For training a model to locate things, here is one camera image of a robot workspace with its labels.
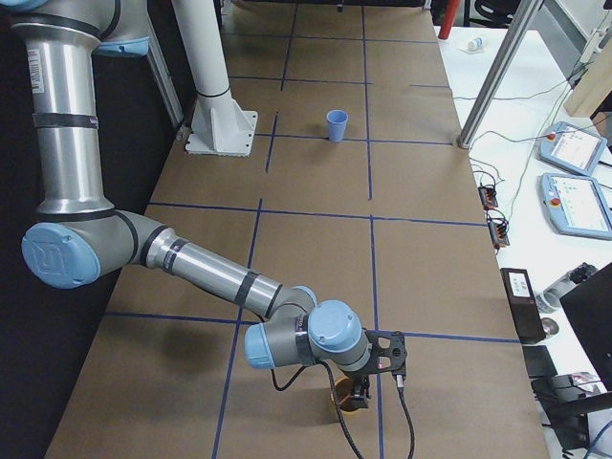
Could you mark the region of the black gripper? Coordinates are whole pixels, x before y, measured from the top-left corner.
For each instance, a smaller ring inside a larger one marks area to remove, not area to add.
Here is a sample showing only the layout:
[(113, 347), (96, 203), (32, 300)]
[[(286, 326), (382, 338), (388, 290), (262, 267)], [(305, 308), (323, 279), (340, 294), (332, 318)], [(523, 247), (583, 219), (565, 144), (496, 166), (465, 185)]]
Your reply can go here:
[(370, 375), (367, 372), (345, 372), (344, 376), (349, 380), (347, 395), (353, 411), (367, 409), (370, 396)]

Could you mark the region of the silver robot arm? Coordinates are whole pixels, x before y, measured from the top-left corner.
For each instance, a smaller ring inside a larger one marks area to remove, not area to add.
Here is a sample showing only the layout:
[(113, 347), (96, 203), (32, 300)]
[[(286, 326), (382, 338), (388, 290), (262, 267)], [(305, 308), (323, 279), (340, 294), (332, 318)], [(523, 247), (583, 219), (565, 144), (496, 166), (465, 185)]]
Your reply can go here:
[(146, 3), (5, 1), (1, 7), (26, 44), (45, 190), (39, 220), (21, 243), (33, 274), (74, 289), (130, 264), (160, 269), (261, 317), (245, 335), (251, 366), (337, 367), (351, 385), (335, 405), (365, 407), (378, 365), (370, 333), (347, 304), (285, 287), (105, 197), (92, 56), (145, 55)]

